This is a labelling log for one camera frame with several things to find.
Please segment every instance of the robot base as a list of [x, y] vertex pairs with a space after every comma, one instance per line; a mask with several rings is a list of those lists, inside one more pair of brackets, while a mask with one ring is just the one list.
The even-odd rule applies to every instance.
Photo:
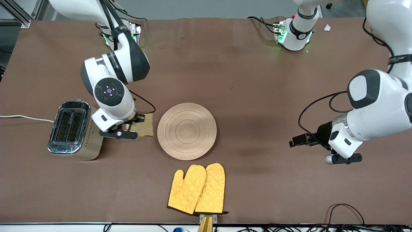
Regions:
[[312, 35], [312, 32], [302, 40], [298, 40], [294, 34], [289, 30], [290, 22], [292, 18], [288, 18], [285, 21], [279, 22], [281, 29], [274, 27], [275, 31], [280, 32], [280, 35], [275, 34], [275, 41], [279, 44], [282, 44], [286, 49], [290, 51], [299, 51], [309, 43], [309, 39]]

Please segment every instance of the round wooden placemat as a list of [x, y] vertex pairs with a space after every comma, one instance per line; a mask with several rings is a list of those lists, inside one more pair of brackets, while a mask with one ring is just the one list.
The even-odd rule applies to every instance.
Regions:
[[212, 114], [195, 103], [170, 108], [160, 119], [157, 138], [163, 150], [180, 160], [193, 160], [206, 154], [216, 139]]

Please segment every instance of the gray floor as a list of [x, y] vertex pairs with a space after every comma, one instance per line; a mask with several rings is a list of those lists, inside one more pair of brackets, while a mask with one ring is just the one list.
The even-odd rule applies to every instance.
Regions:
[[[296, 13], [292, 0], [118, 0], [130, 15], [154, 19], [179, 18], [272, 18]], [[331, 9], [322, 7], [325, 18], [365, 17], [362, 0], [341, 0]], [[57, 14], [56, 20], [68, 20]], [[0, 49], [12, 51], [20, 27], [0, 26]], [[10, 54], [0, 51], [0, 64], [7, 66]]]

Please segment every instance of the yellow oven mitt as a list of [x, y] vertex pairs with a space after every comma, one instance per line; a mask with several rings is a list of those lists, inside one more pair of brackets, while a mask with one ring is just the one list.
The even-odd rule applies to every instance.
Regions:
[[206, 183], [196, 205], [196, 214], [224, 214], [225, 170], [220, 163], [206, 167]]
[[177, 170], [170, 189], [168, 208], [192, 215], [206, 181], [206, 170], [201, 165], [191, 165], [183, 177]]

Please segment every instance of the white power cord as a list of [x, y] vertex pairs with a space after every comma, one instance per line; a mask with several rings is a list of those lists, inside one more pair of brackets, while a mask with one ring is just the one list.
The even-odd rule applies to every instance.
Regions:
[[8, 116], [0, 115], [0, 118], [28, 118], [28, 119], [33, 119], [33, 120], [46, 121], [46, 122], [54, 123], [54, 121], [49, 120], [49, 119], [32, 118], [32, 117], [28, 117], [28, 116], [24, 116], [24, 115], [8, 115]]

